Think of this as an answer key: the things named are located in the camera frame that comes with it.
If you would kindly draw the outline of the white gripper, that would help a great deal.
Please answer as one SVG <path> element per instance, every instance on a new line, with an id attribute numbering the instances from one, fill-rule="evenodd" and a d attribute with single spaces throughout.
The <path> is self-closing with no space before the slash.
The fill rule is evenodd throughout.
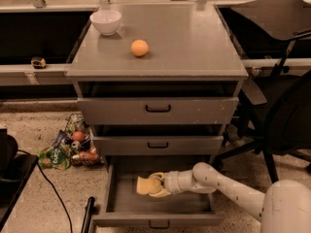
<path id="1" fill-rule="evenodd" d="M 149 195 L 154 198 L 166 197 L 170 194 L 193 192 L 199 194 L 213 193 L 216 189 L 210 185 L 201 185 L 194 178 L 192 171 L 170 171 L 168 173 L 155 172 L 149 175 L 150 179 L 163 182 L 163 187 L 153 189 Z"/>

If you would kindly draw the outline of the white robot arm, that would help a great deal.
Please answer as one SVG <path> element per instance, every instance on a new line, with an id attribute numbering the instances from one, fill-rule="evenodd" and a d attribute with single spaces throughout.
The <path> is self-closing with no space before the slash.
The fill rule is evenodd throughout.
<path id="1" fill-rule="evenodd" d="M 311 189 L 296 181 L 278 181 L 263 193 L 199 162 L 188 171 L 154 173 L 147 186 L 151 196 L 217 189 L 260 222 L 260 233 L 311 233 Z"/>

